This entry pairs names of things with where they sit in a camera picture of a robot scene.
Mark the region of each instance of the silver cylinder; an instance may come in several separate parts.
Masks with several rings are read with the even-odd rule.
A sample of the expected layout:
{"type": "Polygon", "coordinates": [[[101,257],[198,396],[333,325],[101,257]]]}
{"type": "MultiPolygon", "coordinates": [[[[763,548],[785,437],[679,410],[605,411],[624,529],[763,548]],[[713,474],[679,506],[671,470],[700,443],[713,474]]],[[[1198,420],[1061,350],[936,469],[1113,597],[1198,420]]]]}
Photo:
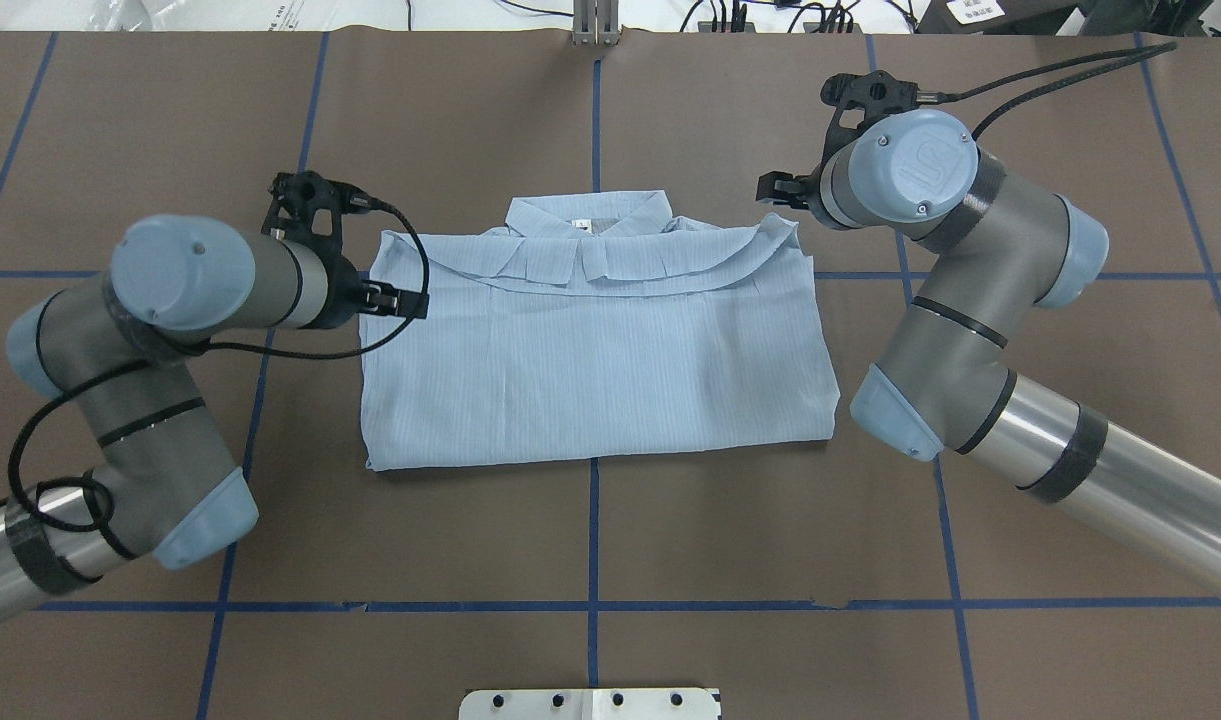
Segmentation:
{"type": "MultiPolygon", "coordinates": [[[[85,498],[79,488],[56,488],[44,493],[40,500],[43,511],[71,524],[89,524],[90,513],[85,509],[85,498]]],[[[98,532],[70,533],[65,530],[46,528],[46,537],[57,556],[85,575],[96,578],[126,563],[117,555],[98,532]]],[[[43,588],[31,582],[24,570],[20,567],[15,553],[6,537],[6,508],[0,506],[0,622],[31,610],[33,607],[51,598],[43,588]]]]}
{"type": "MultiPolygon", "coordinates": [[[[1081,411],[1021,377],[968,456],[1013,486],[1034,489],[1073,442],[1081,411]]],[[[1221,480],[1214,475],[1107,423],[1089,473],[1054,505],[1221,598],[1221,480]]]]}

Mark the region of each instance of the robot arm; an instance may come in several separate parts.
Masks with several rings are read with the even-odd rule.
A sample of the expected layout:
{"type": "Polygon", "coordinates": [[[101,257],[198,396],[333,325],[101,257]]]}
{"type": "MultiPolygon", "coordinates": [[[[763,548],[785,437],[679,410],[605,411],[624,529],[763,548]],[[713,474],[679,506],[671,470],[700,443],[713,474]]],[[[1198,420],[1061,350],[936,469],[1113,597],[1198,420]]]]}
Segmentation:
{"type": "MultiPolygon", "coordinates": [[[[339,216],[381,201],[310,172],[278,176],[272,194],[271,234],[212,218],[140,220],[107,272],[16,320],[11,365],[53,405],[89,386],[74,400],[107,464],[0,503],[0,621],[143,553],[179,569],[253,527],[241,466],[182,364],[214,333],[332,328],[358,312],[426,316],[426,287],[359,278],[341,255],[339,216]],[[331,234],[313,233],[317,211],[331,214],[331,234]]],[[[12,466],[21,453],[20,443],[12,466]]]]}
{"type": "Polygon", "coordinates": [[[1156,556],[1221,597],[1221,480],[1000,364],[1031,308],[1094,281],[1107,232],[977,149],[929,95],[875,72],[838,76],[814,173],[762,176],[757,199],[824,225],[885,225],[939,256],[851,404],[886,445],[972,456],[1018,489],[1156,556]],[[863,109],[857,128],[839,124],[863,109]]]}

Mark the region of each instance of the shirt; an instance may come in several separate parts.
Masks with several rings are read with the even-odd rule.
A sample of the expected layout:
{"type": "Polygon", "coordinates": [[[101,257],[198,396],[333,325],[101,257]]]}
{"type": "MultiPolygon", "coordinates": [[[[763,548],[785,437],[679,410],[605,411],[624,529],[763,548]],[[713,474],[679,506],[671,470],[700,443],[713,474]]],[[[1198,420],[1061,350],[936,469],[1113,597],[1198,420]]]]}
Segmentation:
{"type": "MultiPolygon", "coordinates": [[[[361,356],[374,470],[829,438],[838,380],[797,223],[674,218],[664,192],[519,196],[421,236],[429,316],[361,356]]],[[[409,237],[371,277],[419,287],[409,237]]],[[[363,345],[396,319],[363,315],[363,345]]]]}

